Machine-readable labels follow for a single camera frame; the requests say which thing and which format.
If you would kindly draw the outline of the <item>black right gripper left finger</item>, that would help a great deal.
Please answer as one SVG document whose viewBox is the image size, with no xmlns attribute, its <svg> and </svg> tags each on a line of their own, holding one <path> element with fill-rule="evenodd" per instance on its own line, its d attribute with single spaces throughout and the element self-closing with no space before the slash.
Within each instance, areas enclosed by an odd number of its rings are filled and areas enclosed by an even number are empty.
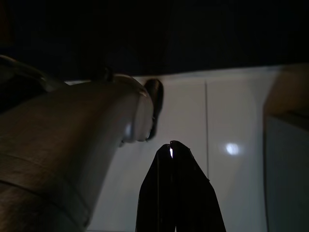
<svg viewBox="0 0 309 232">
<path fill-rule="evenodd" d="M 135 231 L 174 231 L 173 159 L 168 144 L 157 150 L 140 187 Z"/>
</svg>

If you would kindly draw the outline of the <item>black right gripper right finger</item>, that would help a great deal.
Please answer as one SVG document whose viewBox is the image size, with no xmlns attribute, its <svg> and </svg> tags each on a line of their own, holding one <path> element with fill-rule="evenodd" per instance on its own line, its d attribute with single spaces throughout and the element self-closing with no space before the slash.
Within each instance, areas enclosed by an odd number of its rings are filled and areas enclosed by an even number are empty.
<svg viewBox="0 0 309 232">
<path fill-rule="evenodd" d="M 171 141 L 176 185 L 176 231 L 225 232 L 217 196 L 191 150 Z"/>
</svg>

